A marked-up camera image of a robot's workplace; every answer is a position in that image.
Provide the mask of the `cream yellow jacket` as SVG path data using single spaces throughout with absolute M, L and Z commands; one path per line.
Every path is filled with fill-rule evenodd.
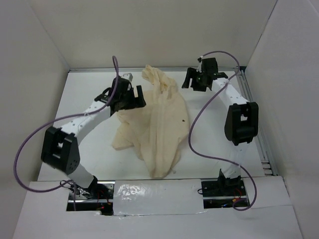
M 153 85 L 144 91 L 146 106 L 117 112 L 120 121 L 112 147 L 133 147 L 151 178 L 166 177 L 180 159 L 179 145 L 189 133 L 186 103 L 175 79 L 146 65 L 142 77 Z

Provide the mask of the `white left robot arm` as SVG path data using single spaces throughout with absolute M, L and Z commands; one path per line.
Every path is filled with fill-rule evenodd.
M 114 113 L 146 106 L 142 87 L 133 87 L 132 80 L 130 73 L 115 78 L 112 86 L 98 95 L 82 116 L 59 128 L 51 126 L 45 132 L 41 160 L 68 176 L 88 199 L 108 190 L 81 165 L 79 145 L 95 127 Z

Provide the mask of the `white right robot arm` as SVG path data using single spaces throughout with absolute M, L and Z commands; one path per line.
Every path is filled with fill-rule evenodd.
M 222 195 L 229 195 L 235 189 L 231 180 L 241 174 L 240 166 L 244 162 L 244 154 L 248 145 L 258 134 L 259 107 L 256 102 L 245 99 L 231 84 L 224 72 L 218 71 L 215 58 L 198 58 L 197 68 L 189 67 L 186 72 L 183 89 L 205 92 L 212 90 L 222 100 L 227 109 L 224 125 L 225 137 L 234 145 L 230 153 L 230 161 L 234 162 L 223 175 L 226 177 L 218 182 L 217 189 Z

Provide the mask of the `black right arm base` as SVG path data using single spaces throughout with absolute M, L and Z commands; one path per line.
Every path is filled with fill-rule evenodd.
M 236 208 L 250 205 L 241 176 L 226 178 L 221 170 L 217 179 L 201 180 L 201 188 L 197 192 L 203 197 L 205 209 L 232 208 L 233 204 Z

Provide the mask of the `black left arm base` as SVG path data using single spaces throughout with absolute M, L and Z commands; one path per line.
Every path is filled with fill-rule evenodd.
M 60 185 L 69 191 L 67 212 L 97 211 L 104 216 L 113 215 L 114 181 L 94 179 L 89 188 L 82 188 L 66 180 L 60 181 Z

